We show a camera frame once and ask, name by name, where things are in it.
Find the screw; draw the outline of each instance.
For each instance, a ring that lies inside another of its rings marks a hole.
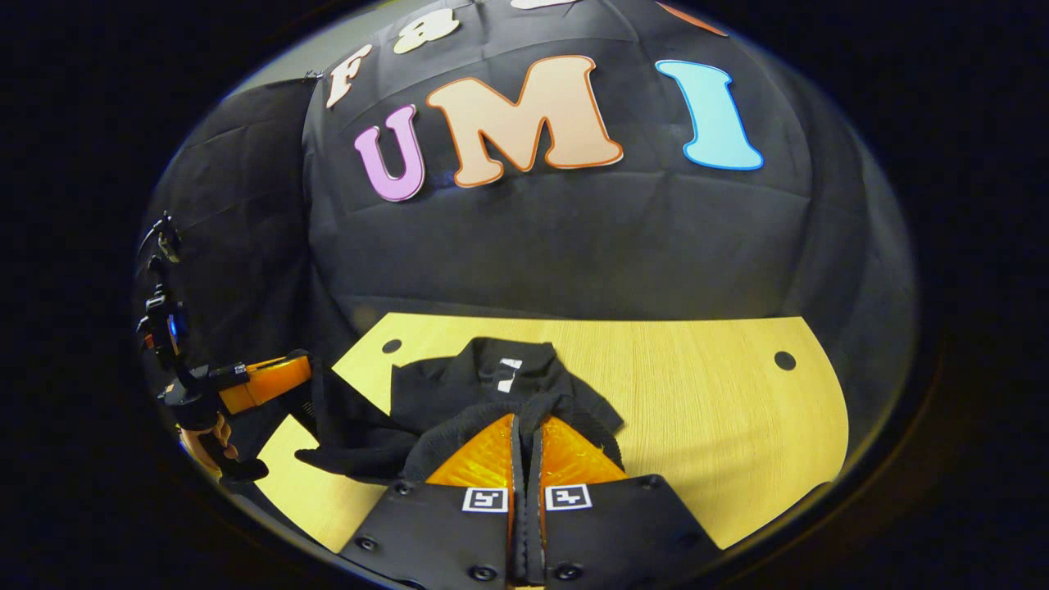
[[[583,570],[576,566],[563,565],[557,568],[554,575],[557,580],[562,580],[564,582],[573,581],[583,574]]]
[[[473,566],[470,568],[470,577],[477,582],[489,582],[495,580],[495,570],[485,566]]]

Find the orange letter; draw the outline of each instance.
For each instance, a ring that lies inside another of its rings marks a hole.
[[[502,176],[502,164],[488,156],[483,136],[518,170],[531,170],[543,124],[552,144],[547,164],[554,168],[619,162],[623,148],[608,138],[591,89],[594,67],[594,60],[583,56],[539,60],[524,75],[517,104],[476,78],[456,80],[430,92],[426,104],[444,111],[459,157],[455,184],[475,187]]]

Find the foam letter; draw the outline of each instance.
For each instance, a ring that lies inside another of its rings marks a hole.
[[[415,105],[405,105],[386,118],[386,127],[397,135],[401,156],[404,157],[404,174],[400,178],[390,176],[386,171],[383,154],[379,151],[379,127],[368,128],[354,142],[354,147],[361,152],[371,188],[386,201],[407,201],[423,188],[426,168],[415,138],[415,128],[411,125],[411,118],[414,115]]]
[[[441,8],[424,15],[401,29],[401,39],[393,45],[394,54],[407,54],[427,41],[441,39],[458,27],[458,21],[452,18],[451,8]]]
[[[576,0],[513,0],[510,5],[522,10],[541,8],[543,6],[556,6],[558,4],[571,4]]]
[[[357,72],[361,69],[361,58],[367,56],[370,51],[371,45],[365,45],[331,70],[331,93],[328,94],[326,105],[328,108],[334,107],[335,103],[339,102],[349,91],[350,78],[357,76]]]
[[[426,104],[445,113],[459,159],[455,184],[475,187],[502,176],[502,164],[490,159],[483,136],[518,170],[535,164],[539,133],[550,130],[547,164],[554,168],[606,166],[623,157],[608,138],[590,84],[594,60],[558,56],[529,67],[516,104],[476,78],[464,78],[430,92]]]
[[[692,118],[692,141],[685,157],[701,166],[756,170],[765,163],[747,142],[728,85],[732,78],[716,67],[678,60],[656,62],[656,69],[678,81]]]

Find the black towel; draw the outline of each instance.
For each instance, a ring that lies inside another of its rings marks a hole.
[[[369,483],[422,481],[510,413],[518,416],[526,443],[554,415],[622,467],[613,436],[622,418],[564,368],[550,343],[474,338],[455,357],[393,367],[390,416],[316,359],[311,362],[320,447],[295,456],[325,471]]]

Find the white tag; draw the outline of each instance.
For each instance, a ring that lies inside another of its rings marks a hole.
[[[495,387],[497,389],[499,389],[504,394],[509,394],[510,393],[510,386],[514,384],[514,377],[517,377],[517,370],[520,368],[521,364],[523,364],[523,363],[521,362],[520,359],[505,358],[505,359],[499,359],[499,364],[505,364],[507,366],[514,367],[514,375],[513,375],[513,377],[511,377],[510,379],[504,379],[502,381],[499,381],[498,383],[495,384]]]

